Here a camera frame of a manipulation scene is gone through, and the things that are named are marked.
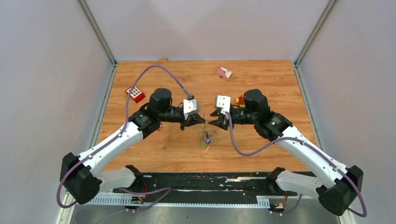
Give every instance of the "red toy block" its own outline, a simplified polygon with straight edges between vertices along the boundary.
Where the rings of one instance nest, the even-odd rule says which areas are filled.
[[[245,98],[243,96],[236,98],[235,102],[238,104],[239,107],[245,107]]]
[[[125,92],[127,94],[129,94],[129,91],[131,90],[131,87],[129,87],[127,90],[125,90]],[[142,99],[144,99],[146,96],[144,95],[144,93],[139,90],[136,86],[132,89],[132,94],[131,94],[131,98],[136,102],[139,103]]]

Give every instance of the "wooden table surface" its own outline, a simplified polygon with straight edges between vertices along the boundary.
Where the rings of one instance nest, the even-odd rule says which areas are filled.
[[[288,60],[238,60],[238,61],[151,61],[120,62],[107,105],[99,141],[102,141],[122,126],[125,119],[125,90],[149,65],[161,64],[172,71],[199,102],[199,114],[208,121],[214,111],[217,95],[226,95],[232,101],[250,89],[260,89],[268,98],[271,110],[282,114],[316,143],[306,112],[304,101]],[[214,75],[223,66],[234,74],[229,81]],[[176,82],[160,68],[150,69],[136,85],[146,98],[137,105],[130,100],[129,115],[148,102],[155,89],[163,87],[172,92],[173,105],[178,106],[186,98]],[[132,164],[140,171],[272,171],[284,167],[291,171],[308,170],[286,150],[273,145],[257,155],[244,157],[236,153],[229,131],[209,126],[211,144],[201,146],[201,125],[181,131],[178,123],[164,123],[161,131],[155,131],[145,140],[133,145],[114,159],[106,170],[120,169]],[[245,153],[255,151],[268,143],[260,137],[252,125],[237,125],[234,128],[236,145]]]

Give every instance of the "cable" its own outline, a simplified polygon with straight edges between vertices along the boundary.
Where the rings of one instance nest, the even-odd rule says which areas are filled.
[[[127,189],[125,189],[125,188],[119,188],[120,190],[122,190],[122,191],[124,191],[124,192],[126,192],[126,193],[129,193],[129,194],[133,194],[133,195],[141,195],[141,193],[136,193],[136,192],[133,192],[133,191],[129,191],[129,190],[127,190]],[[156,193],[159,193],[159,192],[161,192],[161,191],[164,191],[164,190],[168,190],[167,192],[165,192],[165,194],[163,194],[160,198],[158,198],[155,202],[153,202],[153,203],[151,203],[150,205],[148,205],[148,206],[146,206],[146,207],[143,207],[143,208],[141,208],[141,209],[134,209],[134,211],[143,211],[143,210],[146,210],[146,209],[149,209],[149,208],[151,208],[151,207],[153,207],[155,204],[157,204],[160,200],[162,200],[165,196],[167,196],[169,193],[170,193],[170,191],[172,190],[172,188],[170,188],[170,187],[165,187],[165,188],[161,188],[161,189],[158,189],[158,190],[153,190],[153,191],[150,191],[150,192],[145,192],[144,194],[145,195],[152,195],[152,194],[156,194]]]
[[[143,192],[147,193],[147,184],[144,184],[143,186],[144,186]]]
[[[162,65],[158,65],[158,64],[153,64],[151,66],[148,66],[145,70],[143,70],[141,72],[141,74],[137,77],[137,79],[135,80],[135,82],[132,84],[131,89],[133,89],[136,86],[136,83],[140,80],[140,78],[146,73],[146,71],[148,71],[151,68],[161,68],[163,69],[165,72],[167,72],[170,76],[172,76],[172,78],[177,82],[177,84],[180,86],[180,88],[182,88],[183,92],[187,95],[187,98],[190,98],[191,95],[188,93],[188,91],[184,88],[184,86],[180,83],[180,81],[176,78],[175,75],[172,74],[171,71],[169,71],[167,68],[163,67]],[[129,94],[127,96],[127,102],[125,105],[125,123],[122,126],[121,131],[119,132],[119,135],[122,135],[122,133],[125,131],[125,129],[127,128],[128,125],[128,105],[129,105],[129,98],[132,94],[132,91],[129,91]],[[89,156],[94,156],[95,154],[97,154],[98,152],[100,152],[102,149],[104,149],[105,147],[107,147],[108,145],[110,145],[112,142],[114,142],[117,138],[119,138],[118,135],[114,136],[112,139],[110,139],[108,142],[106,142],[104,145],[102,145],[101,147],[99,147],[98,149],[96,149],[95,151],[93,151],[91,154],[89,154],[88,156],[86,156],[85,158],[83,158],[82,160],[80,160],[77,164],[75,164],[71,169],[69,169],[69,171],[66,172],[66,174],[63,176],[63,178],[61,179],[58,189],[57,189],[57,203],[59,205],[59,207],[63,208],[63,209],[67,209],[70,208],[71,206],[75,205],[77,203],[77,201],[72,202],[69,205],[64,205],[61,202],[60,199],[60,195],[61,195],[61,190],[62,190],[62,186],[64,184],[64,182],[66,181],[66,179],[69,177],[69,175],[81,164],[83,164],[85,161],[88,160]]]
[[[125,188],[119,188],[119,189],[122,190],[122,191],[124,191],[124,192],[126,192],[126,193],[133,194],[133,195],[141,195],[141,194],[142,194],[142,193],[137,193],[137,192],[129,191],[129,190],[125,189]],[[167,195],[170,193],[170,191],[172,190],[172,188],[170,188],[170,187],[165,187],[165,188],[161,188],[161,189],[154,190],[154,191],[150,191],[150,192],[143,192],[143,193],[146,195],[146,198],[147,198],[147,195],[156,194],[156,193],[159,193],[159,192],[164,191],[164,190],[168,190],[168,191],[165,192],[165,194],[162,195],[160,198],[158,198],[155,202],[153,202],[153,203],[151,203],[150,205],[148,205],[148,206],[146,206],[146,207],[143,207],[143,208],[140,208],[140,207],[139,207],[138,209],[133,209],[132,212],[135,212],[135,211],[143,211],[143,210],[147,210],[147,209],[153,207],[153,206],[154,206],[155,204],[157,204],[160,200],[162,200],[165,196],[167,196]],[[112,214],[110,214],[110,215],[104,217],[103,219],[101,219],[101,220],[95,222],[95,224],[99,224],[99,223],[105,221],[106,219],[108,219],[108,218],[110,218],[110,217],[113,217],[113,216],[115,216],[115,215],[118,215],[119,213],[122,213],[122,212],[128,212],[129,210],[130,210],[130,209],[123,209],[123,210],[116,211],[116,212],[114,212],[114,213],[112,213]],[[73,222],[74,222],[74,224],[78,224],[77,221],[76,221],[76,215],[73,215]]]
[[[296,139],[296,138],[292,138],[292,137],[281,137],[281,138],[278,138],[278,139],[275,139],[275,140],[269,142],[268,144],[264,145],[263,147],[261,147],[260,149],[254,151],[252,153],[243,153],[243,152],[241,152],[238,149],[238,147],[235,144],[234,133],[233,133],[233,121],[231,119],[231,115],[228,112],[226,112],[226,114],[229,117],[229,127],[230,127],[231,142],[233,144],[234,149],[240,155],[243,155],[243,156],[255,155],[255,154],[261,152],[262,150],[266,149],[267,147],[269,147],[269,146],[271,146],[271,145],[273,145],[273,144],[275,144],[275,143],[277,143],[279,141],[282,141],[282,140],[293,140],[293,141],[299,142],[300,144],[307,146],[309,149],[311,149],[316,154],[318,154],[320,157],[322,157],[326,162],[328,162],[328,164],[330,164],[330,166],[332,166],[335,170],[337,170],[337,172],[339,172],[349,182],[349,184],[352,186],[352,188],[355,190],[355,192],[356,192],[356,194],[357,194],[357,196],[358,196],[358,198],[360,200],[361,207],[363,209],[363,213],[358,213],[358,212],[356,212],[355,210],[353,210],[351,208],[347,208],[347,210],[351,211],[352,213],[354,213],[355,215],[360,216],[360,217],[366,217],[367,216],[366,204],[364,203],[363,196],[361,195],[361,193],[360,193],[358,187],[356,186],[356,184],[344,172],[342,172],[340,169],[337,169],[337,166],[330,159],[328,159],[326,156],[324,156],[319,150],[317,150],[315,147],[313,147],[312,145],[310,145],[307,142],[304,142],[304,141],[302,141],[300,139]]]
[[[287,198],[289,197],[288,195],[287,195],[287,191],[285,191],[285,200],[283,201],[283,202],[281,202],[282,204],[285,204],[285,207],[287,206]]]
[[[274,214],[276,214],[276,215],[287,215],[287,214],[290,214],[290,213],[292,213],[292,212],[294,212],[296,209],[297,209],[297,207],[300,205],[300,203],[301,203],[301,199],[303,198],[303,195],[300,195],[300,197],[298,198],[298,201],[297,201],[297,203],[296,203],[296,205],[294,205],[294,207],[290,210],[290,211],[287,211],[287,212],[275,212],[275,211],[273,211],[272,213],[274,213]]]

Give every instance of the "red box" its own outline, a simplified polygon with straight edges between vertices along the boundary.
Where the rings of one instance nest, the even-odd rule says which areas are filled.
[[[228,70],[223,67],[219,67],[216,72],[214,73],[215,76],[225,79],[225,80],[230,80],[231,75],[233,74],[233,71]]]
[[[128,95],[129,95],[130,89],[131,89],[131,87],[129,87],[127,90],[125,90],[125,92]],[[144,93],[141,90],[139,90],[136,86],[132,89],[132,94],[130,96],[136,103],[139,103],[142,99],[144,99],[146,97],[144,95]]]

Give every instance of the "metal floor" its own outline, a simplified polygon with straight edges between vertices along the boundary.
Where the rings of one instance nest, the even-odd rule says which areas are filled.
[[[288,209],[297,200],[288,199]],[[76,206],[71,224],[339,224],[339,218],[326,211],[317,199],[303,199],[297,210],[282,217],[269,214],[265,209],[239,208],[177,208],[153,207],[136,213],[121,212],[105,220],[103,218],[122,206],[82,205]]]

